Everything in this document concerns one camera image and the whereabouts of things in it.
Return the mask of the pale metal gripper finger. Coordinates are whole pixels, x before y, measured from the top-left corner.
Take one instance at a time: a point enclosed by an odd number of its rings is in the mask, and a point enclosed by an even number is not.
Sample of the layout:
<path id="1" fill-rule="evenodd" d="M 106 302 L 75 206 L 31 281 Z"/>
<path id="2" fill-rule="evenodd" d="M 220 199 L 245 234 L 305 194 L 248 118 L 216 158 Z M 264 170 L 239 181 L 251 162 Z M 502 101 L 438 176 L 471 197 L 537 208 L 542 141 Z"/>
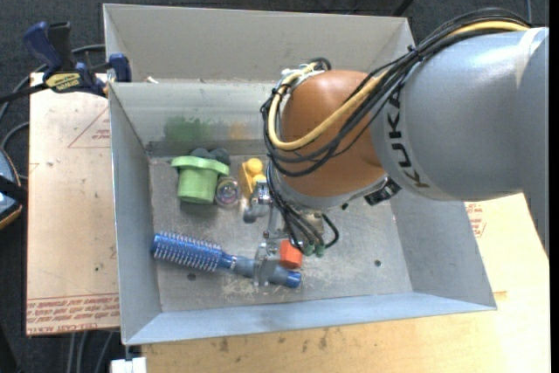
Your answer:
<path id="1" fill-rule="evenodd" d="M 278 247 L 276 243 L 262 242 L 257 248 L 254 259 L 254 285 L 264 287 L 278 285 L 276 268 L 279 266 Z"/>
<path id="2" fill-rule="evenodd" d="M 271 206 L 272 196 L 268 182 L 257 181 L 243 211 L 244 222 L 255 223 L 269 213 Z"/>

